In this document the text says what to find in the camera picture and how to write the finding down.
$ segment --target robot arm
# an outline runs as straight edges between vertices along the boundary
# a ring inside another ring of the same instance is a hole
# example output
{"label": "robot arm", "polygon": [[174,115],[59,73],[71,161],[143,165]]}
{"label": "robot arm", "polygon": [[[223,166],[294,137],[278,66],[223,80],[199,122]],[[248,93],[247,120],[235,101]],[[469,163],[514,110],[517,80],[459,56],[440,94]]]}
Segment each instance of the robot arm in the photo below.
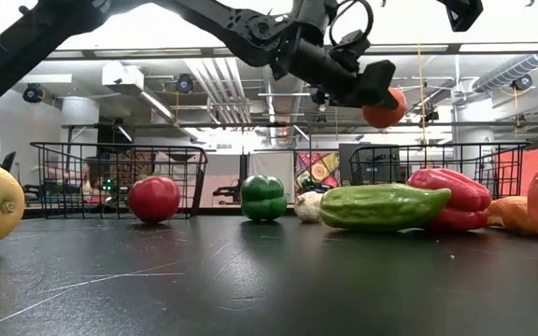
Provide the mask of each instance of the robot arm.
{"label": "robot arm", "polygon": [[[482,11],[481,0],[437,0],[444,4],[454,31],[467,30]],[[271,65],[279,79],[291,73],[317,88],[319,98],[345,106],[395,107],[388,86],[395,66],[358,59],[369,48],[367,31],[347,35],[327,51],[323,38],[343,4],[366,0],[294,0],[289,15],[264,15],[226,7],[215,0],[39,0],[0,34],[0,97],[68,37],[88,33],[112,15],[153,2],[215,35],[234,56],[251,66]]]}

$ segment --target ceiling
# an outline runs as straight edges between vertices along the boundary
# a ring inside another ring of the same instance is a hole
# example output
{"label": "ceiling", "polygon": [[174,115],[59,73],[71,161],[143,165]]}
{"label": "ceiling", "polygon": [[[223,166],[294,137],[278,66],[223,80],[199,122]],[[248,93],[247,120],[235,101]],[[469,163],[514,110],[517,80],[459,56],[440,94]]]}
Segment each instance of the ceiling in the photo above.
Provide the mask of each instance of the ceiling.
{"label": "ceiling", "polygon": [[[461,55],[458,57],[460,78],[465,80],[474,80],[475,77],[485,75],[494,67],[516,57],[516,55]],[[382,56],[363,56],[361,63],[371,63],[382,60]],[[419,103],[420,90],[411,89],[420,83],[419,80],[419,61],[418,56],[391,56],[387,57],[393,61],[397,70],[393,86],[406,88],[404,95],[409,105]],[[181,59],[167,60],[129,60],[121,61],[124,65],[136,65],[146,76],[146,86],[155,92],[158,97],[167,106],[172,106],[174,112],[177,111],[178,119],[182,123],[187,122],[210,122],[211,119],[205,110],[183,109],[179,110],[176,106],[206,105],[207,95],[200,85],[195,85],[194,92],[188,95],[180,95],[179,100],[173,93],[175,91],[175,80],[179,74],[190,73],[189,67]],[[127,95],[113,95],[113,91],[102,86],[101,74],[102,68],[107,61],[47,61],[41,63],[33,70],[32,75],[51,75],[51,74],[72,74],[72,83],[64,84],[46,84],[45,88],[57,95],[64,96],[91,96],[97,99],[101,105],[103,116],[110,118],[122,118],[130,123],[148,123],[150,121],[150,107],[136,100],[134,97]],[[421,58],[423,67],[422,75],[427,80],[428,87],[425,88],[424,94],[429,95],[436,88],[454,78],[456,75],[456,56],[423,56]],[[268,121],[269,117],[266,111],[266,99],[259,97],[259,93],[265,92],[263,83],[262,69],[252,68],[248,65],[237,62],[238,72],[241,77],[242,86],[245,94],[251,101],[258,101],[263,111],[253,114],[255,121]],[[506,90],[497,90],[493,92],[493,104],[495,106],[491,119],[502,119],[506,121],[514,120],[515,114],[524,114],[527,120],[538,120],[538,69],[531,73],[534,79],[535,88],[525,93],[521,93],[517,99],[512,95],[509,88]],[[451,105],[449,99],[442,101],[439,106]],[[310,98],[302,99],[300,110],[302,116],[298,120],[315,121],[318,112],[317,105],[310,101]],[[337,114],[335,109],[328,107],[324,112],[328,121],[335,121],[336,115],[338,122],[362,121],[361,113],[356,109],[339,108]],[[421,130],[408,130],[409,132],[420,133]],[[352,128],[322,128],[313,130],[314,133],[374,133],[375,130],[370,127],[352,129]],[[513,127],[499,127],[496,132],[501,138],[538,138],[538,127],[527,127],[522,129],[517,135]]]}

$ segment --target colorful artwork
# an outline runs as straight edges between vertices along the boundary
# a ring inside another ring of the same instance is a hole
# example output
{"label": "colorful artwork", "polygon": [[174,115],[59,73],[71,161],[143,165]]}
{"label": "colorful artwork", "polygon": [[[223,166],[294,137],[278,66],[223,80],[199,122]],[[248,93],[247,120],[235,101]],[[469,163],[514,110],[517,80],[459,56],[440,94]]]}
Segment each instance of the colorful artwork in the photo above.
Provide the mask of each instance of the colorful artwork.
{"label": "colorful artwork", "polygon": [[335,152],[296,153],[296,190],[300,189],[302,181],[312,174],[313,180],[322,184],[339,187],[340,158]]}

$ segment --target red bell pepper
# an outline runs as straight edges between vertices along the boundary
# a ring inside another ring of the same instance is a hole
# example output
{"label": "red bell pepper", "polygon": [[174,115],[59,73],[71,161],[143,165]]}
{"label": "red bell pepper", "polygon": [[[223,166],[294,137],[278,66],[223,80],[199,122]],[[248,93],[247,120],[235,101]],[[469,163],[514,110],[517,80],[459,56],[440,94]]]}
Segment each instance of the red bell pepper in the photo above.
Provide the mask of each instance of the red bell pepper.
{"label": "red bell pepper", "polygon": [[430,190],[452,190],[446,209],[433,220],[430,230],[468,231],[487,226],[491,193],[467,176],[446,168],[420,169],[410,176],[408,185]]}

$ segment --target black table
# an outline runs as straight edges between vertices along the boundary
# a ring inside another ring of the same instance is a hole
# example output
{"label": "black table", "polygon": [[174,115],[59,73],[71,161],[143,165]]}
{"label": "black table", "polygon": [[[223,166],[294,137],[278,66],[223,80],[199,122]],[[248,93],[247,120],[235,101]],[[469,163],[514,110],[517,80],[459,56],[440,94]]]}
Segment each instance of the black table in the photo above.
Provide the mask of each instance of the black table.
{"label": "black table", "polygon": [[24,221],[0,242],[4,335],[538,336],[538,240]]}

